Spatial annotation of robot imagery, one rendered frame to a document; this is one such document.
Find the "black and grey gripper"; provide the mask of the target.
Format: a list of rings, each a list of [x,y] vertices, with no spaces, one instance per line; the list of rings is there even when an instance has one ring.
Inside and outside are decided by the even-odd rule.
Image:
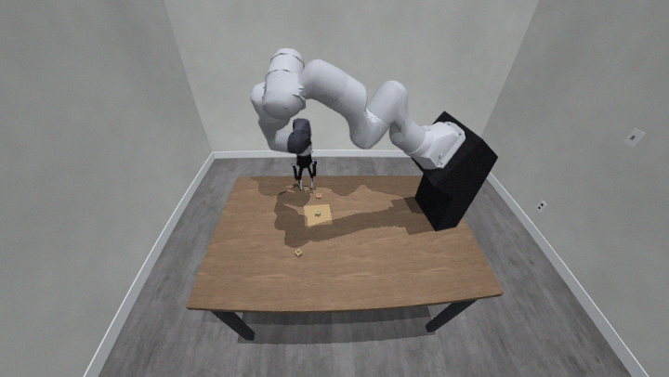
[[[297,158],[296,163],[292,164],[292,166],[295,170],[295,180],[298,180],[299,186],[302,189],[302,181],[301,181],[302,172],[303,172],[304,168],[308,168],[308,171],[309,171],[309,174],[310,174],[310,176],[309,176],[310,185],[313,187],[312,181],[313,181],[313,177],[316,176],[317,161],[315,159],[311,160],[311,153],[307,156],[299,156],[299,155],[296,154],[296,158]],[[311,173],[311,170],[310,170],[310,167],[309,167],[311,165],[311,163],[312,163],[312,167],[313,167],[313,174]],[[298,176],[297,176],[297,171],[296,171],[297,166],[299,166]]]

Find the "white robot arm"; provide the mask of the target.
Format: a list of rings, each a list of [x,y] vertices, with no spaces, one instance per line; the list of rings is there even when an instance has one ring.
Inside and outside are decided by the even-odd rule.
[[[340,113],[348,122],[352,143],[362,150],[378,143],[389,128],[392,144],[424,169],[444,168],[466,139],[455,123],[413,122],[409,94],[397,81],[385,81],[367,103],[363,84],[331,63],[314,59],[305,66],[300,53],[290,48],[279,49],[271,59],[266,82],[255,85],[250,95],[271,150],[299,156],[313,153],[309,120],[295,119],[293,132],[278,131],[306,108],[305,99]]]

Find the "tan flat mat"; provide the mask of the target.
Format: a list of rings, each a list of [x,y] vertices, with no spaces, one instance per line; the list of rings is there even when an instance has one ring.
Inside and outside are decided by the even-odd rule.
[[[321,216],[315,216],[315,210],[321,210]],[[305,227],[332,225],[329,204],[304,206]]]

